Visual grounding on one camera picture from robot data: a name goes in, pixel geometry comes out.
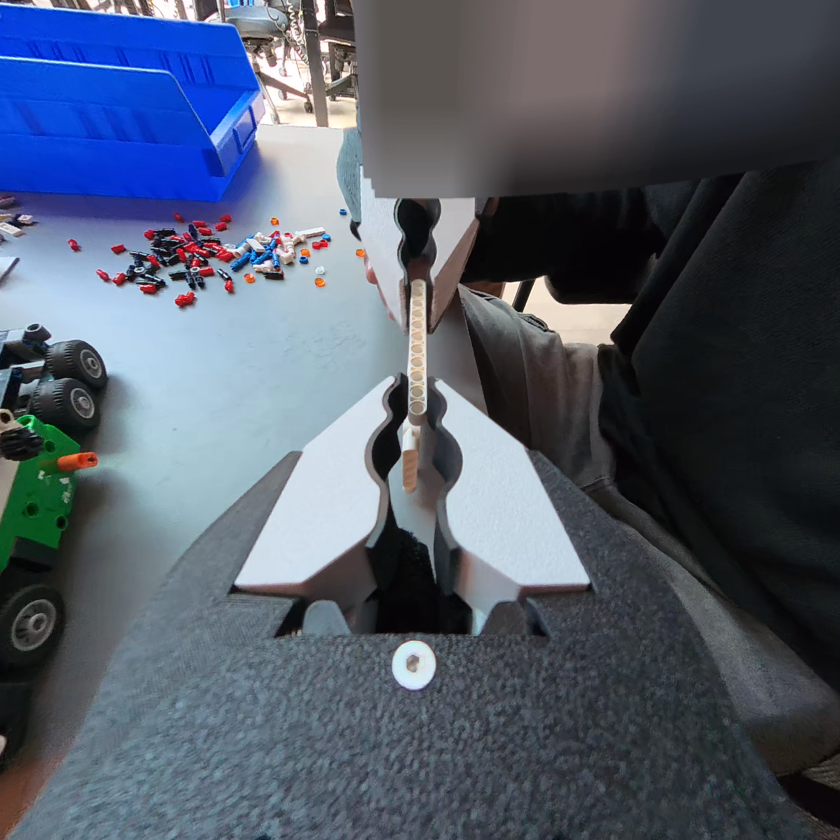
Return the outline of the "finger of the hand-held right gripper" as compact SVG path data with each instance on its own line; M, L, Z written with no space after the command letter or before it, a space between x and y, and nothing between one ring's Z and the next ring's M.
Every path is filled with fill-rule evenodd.
M429 218L427 330L433 332L452 301L476 242L483 204L476 198L423 200Z
M408 331L412 283L421 279L417 252L421 204L414 199L361 197L360 237L386 307Z

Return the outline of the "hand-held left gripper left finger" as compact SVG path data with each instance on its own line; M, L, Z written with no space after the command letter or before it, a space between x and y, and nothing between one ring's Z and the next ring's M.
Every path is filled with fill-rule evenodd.
M304 447L237 591L325 602L351 632L375 631L403 552L388 478L405 418L406 376L390 375Z

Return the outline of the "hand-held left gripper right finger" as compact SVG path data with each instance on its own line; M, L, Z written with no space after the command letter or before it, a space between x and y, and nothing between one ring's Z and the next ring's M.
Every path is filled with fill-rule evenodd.
M447 606L469 609L469 633L500 604L526 629L534 596L582 593L592 582L528 450L442 379L429 386L436 501L434 569Z

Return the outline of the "white lego beam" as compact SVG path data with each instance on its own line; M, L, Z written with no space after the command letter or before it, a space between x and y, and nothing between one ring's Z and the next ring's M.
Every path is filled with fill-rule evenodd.
M429 331L429 286L425 280L411 281L408 300L407 416L420 427L427 414L427 341Z

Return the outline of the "pile of small lego pieces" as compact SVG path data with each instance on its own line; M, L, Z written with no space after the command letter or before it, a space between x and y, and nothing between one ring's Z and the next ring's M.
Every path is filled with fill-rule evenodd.
M181 310L195 306L199 292L219 287L233 297L239 286L265 281L280 284L297 268L326 286L322 264L333 248L333 236L322 226L283 230L269 220L266 232L227 241L234 219L226 213L207 222L173 213L174 225L148 227L133 242L108 241L93 255L90 273L112 288L135 288L157 298L171 294Z

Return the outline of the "white green lego truck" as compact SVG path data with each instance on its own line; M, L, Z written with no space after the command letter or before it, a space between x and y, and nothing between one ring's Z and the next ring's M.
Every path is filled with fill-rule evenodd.
M39 665L66 616L53 580L78 477L98 464L82 439L100 424L109 375L88 342L42 324L1 332L1 662Z

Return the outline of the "black desk leg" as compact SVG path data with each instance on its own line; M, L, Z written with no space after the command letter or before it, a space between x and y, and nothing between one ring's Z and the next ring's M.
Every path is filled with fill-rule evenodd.
M314 1L301 1L301 14L304 39L311 83L311 102L316 124L320 128L329 127L326 84L322 68L322 52L319 37L319 22Z

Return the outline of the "dark office chair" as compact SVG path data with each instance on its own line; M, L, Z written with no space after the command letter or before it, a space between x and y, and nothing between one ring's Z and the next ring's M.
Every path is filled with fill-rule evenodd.
M325 19L319 25L321 40L329 48L325 91L330 100L339 97L358 100L358 63L351 1L325 1Z

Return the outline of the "person's grey pants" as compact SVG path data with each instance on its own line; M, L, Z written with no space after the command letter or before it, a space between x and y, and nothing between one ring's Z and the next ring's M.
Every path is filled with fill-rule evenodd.
M802 656L736 606L697 556L621 495L615 458L598 425L597 349L564 345L532 316L478 292L462 308L490 418L537 453L542 478L564 474L641 550L696 626L737 719L777 776L838 774L839 699Z

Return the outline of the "grey office stool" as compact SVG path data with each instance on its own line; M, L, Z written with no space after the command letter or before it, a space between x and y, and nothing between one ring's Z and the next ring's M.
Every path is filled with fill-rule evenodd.
M305 112L313 114L311 92L295 88L285 80L286 63L290 58L303 63L308 61L295 4L225 1L215 4L218 21L235 26L244 43L271 122L280 122L271 91L277 91L284 100L289 96L299 98Z

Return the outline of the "blue plastic bin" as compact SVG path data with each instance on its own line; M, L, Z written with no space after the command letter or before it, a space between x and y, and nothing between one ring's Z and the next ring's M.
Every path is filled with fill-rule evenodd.
M264 113L231 24L2 4L11 193L217 202Z

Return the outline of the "person in dark clothes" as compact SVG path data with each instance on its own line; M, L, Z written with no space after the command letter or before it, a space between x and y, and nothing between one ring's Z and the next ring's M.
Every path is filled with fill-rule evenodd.
M597 349L615 483L838 689L838 157L486 200L463 282Z

